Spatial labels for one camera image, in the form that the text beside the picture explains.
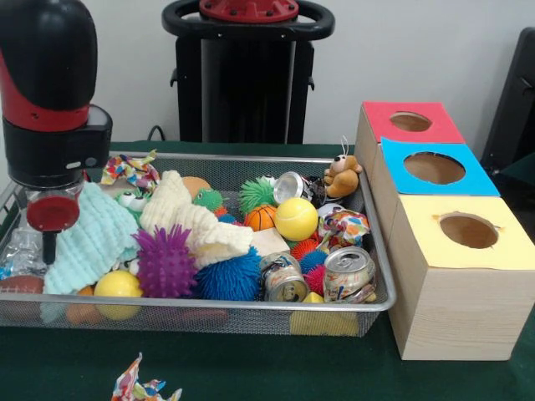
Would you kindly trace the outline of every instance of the white towel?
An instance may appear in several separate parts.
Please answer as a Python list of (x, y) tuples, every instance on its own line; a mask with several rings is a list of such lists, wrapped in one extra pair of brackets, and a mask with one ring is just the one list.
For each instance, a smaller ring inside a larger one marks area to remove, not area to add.
[(176, 171), (166, 171), (140, 218), (143, 229), (154, 234), (155, 228), (167, 232), (175, 224), (191, 233), (186, 245), (196, 257), (196, 268), (246, 255), (252, 242), (250, 227), (221, 223), (204, 206), (191, 203), (191, 195)]

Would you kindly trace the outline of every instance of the teddy bear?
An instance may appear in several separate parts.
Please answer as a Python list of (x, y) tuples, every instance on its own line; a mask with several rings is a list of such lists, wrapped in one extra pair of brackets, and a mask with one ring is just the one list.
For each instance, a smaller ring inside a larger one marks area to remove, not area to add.
[(330, 168), (325, 170), (324, 181), (327, 185), (329, 198), (342, 198), (352, 194), (359, 186), (359, 176), (362, 166), (352, 155), (338, 155), (334, 158)]

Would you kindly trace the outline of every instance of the wire mesh basket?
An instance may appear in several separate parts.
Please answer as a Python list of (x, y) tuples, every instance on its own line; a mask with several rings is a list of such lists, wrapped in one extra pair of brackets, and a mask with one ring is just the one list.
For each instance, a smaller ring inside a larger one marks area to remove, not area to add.
[[(134, 157), (145, 154), (128, 152)], [(237, 193), (245, 180), (262, 175), (278, 176), (286, 171), (323, 176), (331, 160), (244, 157), (223, 155), (158, 154), (153, 166), (161, 173), (177, 170), (182, 176), (199, 176), (228, 198), (225, 205), (239, 216)], [(99, 180), (101, 171), (89, 174)], [(20, 187), (10, 183), (0, 195), (0, 206), (11, 207), (0, 230), (0, 252), (18, 224), (19, 206), (24, 207)], [(338, 335), (362, 337), (382, 311), (395, 302), (395, 287), (385, 244), (375, 212), (366, 174), (344, 206), (368, 216), (371, 229), (364, 247), (378, 267), (376, 295), (372, 303), (232, 302), (201, 299), (154, 299), (83, 297), (0, 292), (0, 326), (94, 328), (110, 330), (156, 330), (244, 334)], [(99, 315), (87, 317), (88, 308), (106, 309), (106, 316), (133, 315), (114, 320)]]

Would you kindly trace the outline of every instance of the black cable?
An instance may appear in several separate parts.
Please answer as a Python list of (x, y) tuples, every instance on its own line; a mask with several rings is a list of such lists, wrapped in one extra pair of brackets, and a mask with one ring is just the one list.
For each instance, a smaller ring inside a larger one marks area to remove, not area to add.
[(152, 135), (154, 135), (156, 131), (160, 132), (161, 140), (166, 140), (166, 135), (164, 134), (164, 130), (159, 125), (155, 125), (154, 127), (150, 129), (149, 137), (147, 138), (147, 140), (152, 140)]

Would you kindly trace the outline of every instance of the yellow ball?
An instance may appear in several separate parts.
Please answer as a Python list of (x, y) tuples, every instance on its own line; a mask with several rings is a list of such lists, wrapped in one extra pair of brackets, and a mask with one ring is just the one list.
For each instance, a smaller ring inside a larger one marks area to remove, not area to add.
[(318, 228), (318, 212), (308, 200), (290, 198), (277, 208), (275, 227), (287, 240), (306, 240)]
[[(96, 297), (141, 297), (140, 282), (136, 276), (118, 270), (102, 277), (94, 288)], [(97, 305), (99, 312), (111, 320), (126, 320), (133, 317), (139, 306)]]

